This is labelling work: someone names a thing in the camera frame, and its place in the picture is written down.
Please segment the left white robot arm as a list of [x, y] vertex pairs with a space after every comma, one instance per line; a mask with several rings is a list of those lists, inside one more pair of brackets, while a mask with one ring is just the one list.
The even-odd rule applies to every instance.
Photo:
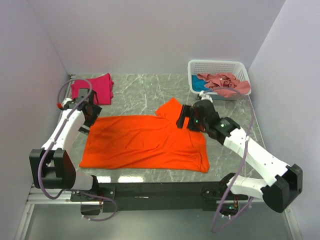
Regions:
[[62, 117], [49, 140], [29, 154], [33, 184], [36, 188], [80, 190], [88, 201], [100, 195], [97, 178], [76, 173], [68, 152], [79, 132], [87, 134], [102, 108], [93, 96], [66, 98], [62, 103]]

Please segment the orange t shirt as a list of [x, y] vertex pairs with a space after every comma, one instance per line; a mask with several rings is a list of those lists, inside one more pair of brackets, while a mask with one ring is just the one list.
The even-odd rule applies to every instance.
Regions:
[[79, 167], [207, 173], [205, 137], [176, 126], [181, 110], [182, 105], [171, 98], [154, 115], [99, 117], [90, 128]]

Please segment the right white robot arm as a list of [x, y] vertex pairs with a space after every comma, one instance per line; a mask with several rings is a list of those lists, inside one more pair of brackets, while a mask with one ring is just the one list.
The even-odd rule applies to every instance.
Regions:
[[261, 178], [234, 175], [219, 187], [222, 198], [230, 200], [235, 195], [262, 199], [277, 213], [282, 213], [303, 190], [303, 170], [297, 164], [289, 165], [255, 142], [246, 131], [230, 117], [220, 117], [208, 99], [193, 105], [183, 105], [176, 122], [178, 128], [206, 133], [210, 138], [245, 159]]

